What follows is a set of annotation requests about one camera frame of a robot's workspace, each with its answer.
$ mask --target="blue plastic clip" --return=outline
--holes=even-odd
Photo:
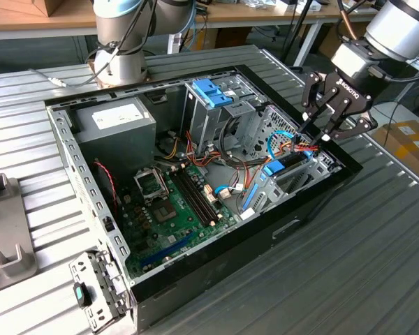
[[[212,108],[230,105],[233,102],[232,98],[223,94],[220,87],[209,79],[195,80],[193,87]]]

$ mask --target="blue tab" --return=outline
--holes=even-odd
[[[284,165],[282,165],[282,163],[280,161],[273,161],[271,163],[268,163],[263,168],[263,171],[268,176],[272,176],[272,175],[274,175],[275,173],[278,173],[281,170],[284,170]]]
[[[259,185],[258,184],[254,184],[253,188],[251,189],[251,192],[249,194],[249,196],[247,197],[247,200],[245,200],[244,206],[242,206],[242,211],[245,211],[245,209],[248,208],[251,199],[253,199],[254,193],[256,193],[256,191],[258,190]]]
[[[76,297],[78,299],[81,299],[82,298],[82,289],[81,289],[81,287],[77,287],[76,288]]]
[[[209,79],[195,80],[193,87],[212,108],[229,105],[233,102],[232,98],[223,94],[220,87]]]

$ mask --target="green motherboard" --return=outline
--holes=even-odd
[[[168,194],[146,203],[143,195],[161,191],[154,177],[122,189],[119,229],[131,249],[126,266],[131,278],[140,276],[236,224],[219,200],[205,197],[203,176],[194,166],[161,172]],[[197,200],[205,199],[205,204]]]

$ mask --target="workbench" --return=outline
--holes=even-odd
[[[254,46],[147,64],[153,79],[246,64],[302,110],[302,82]],[[69,84],[91,75],[85,65],[43,72]],[[0,172],[20,180],[40,268],[0,291],[0,335],[91,333],[67,264],[97,240],[43,104],[68,93],[30,72],[0,75]],[[340,144],[364,168],[314,222],[144,334],[419,334],[419,179],[366,135]]]
[[[293,11],[279,0],[276,6],[267,9],[252,9],[244,4],[227,4],[213,2],[208,6],[207,29],[228,27],[256,27],[270,25],[288,25],[292,22]],[[353,13],[352,22],[371,21],[374,14]],[[315,38],[325,23],[336,22],[340,18],[335,1],[323,6],[321,11],[308,13],[305,24],[310,29],[304,44],[294,63],[301,66],[306,59]],[[204,19],[196,16],[196,29],[202,28]],[[0,9],[0,40],[14,38],[40,38],[57,36],[96,35],[96,22],[89,0],[65,0],[51,17],[41,17]],[[173,53],[174,35],[170,36],[168,53]]]

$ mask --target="metal slotted table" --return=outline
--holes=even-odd
[[[147,63],[157,79],[246,64],[301,110],[300,81],[254,46]],[[90,76],[87,66],[44,72]],[[90,334],[67,264],[96,242],[42,103],[66,92],[29,72],[0,75],[0,172],[20,180],[40,267],[0,291],[0,335]],[[364,169],[313,223],[145,334],[419,334],[419,181],[367,137],[341,145]]]

